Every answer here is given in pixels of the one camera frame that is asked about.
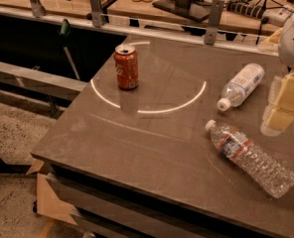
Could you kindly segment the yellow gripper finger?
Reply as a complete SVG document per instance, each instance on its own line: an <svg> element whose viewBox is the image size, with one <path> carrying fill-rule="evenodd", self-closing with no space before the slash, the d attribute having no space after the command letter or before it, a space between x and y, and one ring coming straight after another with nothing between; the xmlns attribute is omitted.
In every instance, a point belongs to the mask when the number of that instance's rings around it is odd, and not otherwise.
<svg viewBox="0 0 294 238"><path fill-rule="evenodd" d="M282 84L275 100L275 108L282 113L284 132L294 121L294 70L281 78Z"/></svg>

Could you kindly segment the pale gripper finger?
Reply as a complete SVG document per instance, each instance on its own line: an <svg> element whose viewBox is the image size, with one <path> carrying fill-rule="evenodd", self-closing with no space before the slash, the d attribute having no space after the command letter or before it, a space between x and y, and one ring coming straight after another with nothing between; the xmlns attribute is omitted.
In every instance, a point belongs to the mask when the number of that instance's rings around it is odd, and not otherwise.
<svg viewBox="0 0 294 238"><path fill-rule="evenodd" d="M281 84L282 78L280 76L275 76L270 85L268 104L265 107L260 125L260 132L264 136L276 137L283 131L282 113L275 108L275 100L277 99Z"/></svg>

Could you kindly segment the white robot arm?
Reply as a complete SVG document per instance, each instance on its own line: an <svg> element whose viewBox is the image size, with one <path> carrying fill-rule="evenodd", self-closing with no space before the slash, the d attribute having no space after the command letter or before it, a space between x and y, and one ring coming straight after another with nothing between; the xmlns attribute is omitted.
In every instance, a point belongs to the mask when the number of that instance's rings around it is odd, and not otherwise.
<svg viewBox="0 0 294 238"><path fill-rule="evenodd" d="M280 135L294 121L294 13L283 26L278 53L290 72L283 78L275 76L269 89L260 132L270 137Z"/></svg>

